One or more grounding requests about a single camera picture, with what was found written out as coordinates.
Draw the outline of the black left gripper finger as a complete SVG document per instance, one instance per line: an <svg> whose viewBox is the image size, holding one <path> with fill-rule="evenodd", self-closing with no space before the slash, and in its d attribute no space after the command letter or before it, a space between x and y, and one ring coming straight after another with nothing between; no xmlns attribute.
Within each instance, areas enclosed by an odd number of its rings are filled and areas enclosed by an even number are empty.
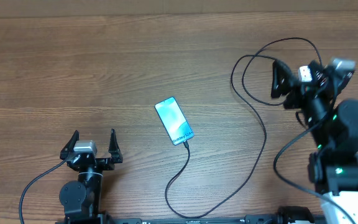
<svg viewBox="0 0 358 224"><path fill-rule="evenodd" d="M60 159L65 160L70 153L74 151L74 146L76 142L79 140L79 132L76 130L71 139L66 143L63 149L60 151Z"/></svg>
<svg viewBox="0 0 358 224"><path fill-rule="evenodd" d="M123 156L122 156L121 150L119 148L119 145L117 143L117 137L116 137L115 129L111 130L108 153L110 153L113 163L116 164L116 163L122 163L123 162Z"/></svg>

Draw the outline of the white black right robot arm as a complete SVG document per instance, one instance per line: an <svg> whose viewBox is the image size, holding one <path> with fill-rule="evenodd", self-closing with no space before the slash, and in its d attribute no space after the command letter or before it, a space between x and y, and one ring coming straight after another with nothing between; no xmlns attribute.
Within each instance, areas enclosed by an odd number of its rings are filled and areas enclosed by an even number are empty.
<svg viewBox="0 0 358 224"><path fill-rule="evenodd" d="M288 65L275 60L272 98L285 96L286 110L299 109L317 150L310 154L308 178L320 199L327 223L358 223L358 100L337 103L351 80L356 63L334 58L325 67L316 61L294 75Z"/></svg>

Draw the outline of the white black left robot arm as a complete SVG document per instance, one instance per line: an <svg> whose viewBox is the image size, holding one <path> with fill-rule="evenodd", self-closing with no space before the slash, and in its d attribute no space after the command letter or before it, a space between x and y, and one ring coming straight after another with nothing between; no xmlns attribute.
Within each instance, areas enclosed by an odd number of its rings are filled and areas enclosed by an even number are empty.
<svg viewBox="0 0 358 224"><path fill-rule="evenodd" d="M108 153L109 157L97 157L96 143L81 140L75 131L71 139L60 152L60 159L78 173L78 179L67 182L59 193L60 203L64 207L65 223L113 223L113 218L102 212L101 190L103 172L114 170L123 162L116 132L111 130Z"/></svg>

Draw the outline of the blue screen smartphone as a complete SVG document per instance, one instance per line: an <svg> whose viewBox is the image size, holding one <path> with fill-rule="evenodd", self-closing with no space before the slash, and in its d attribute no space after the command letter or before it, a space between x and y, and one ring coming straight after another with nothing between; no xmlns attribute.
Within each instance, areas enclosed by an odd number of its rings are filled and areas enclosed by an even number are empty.
<svg viewBox="0 0 358 224"><path fill-rule="evenodd" d="M194 136L189 122L173 96L157 103L155 110L174 146Z"/></svg>

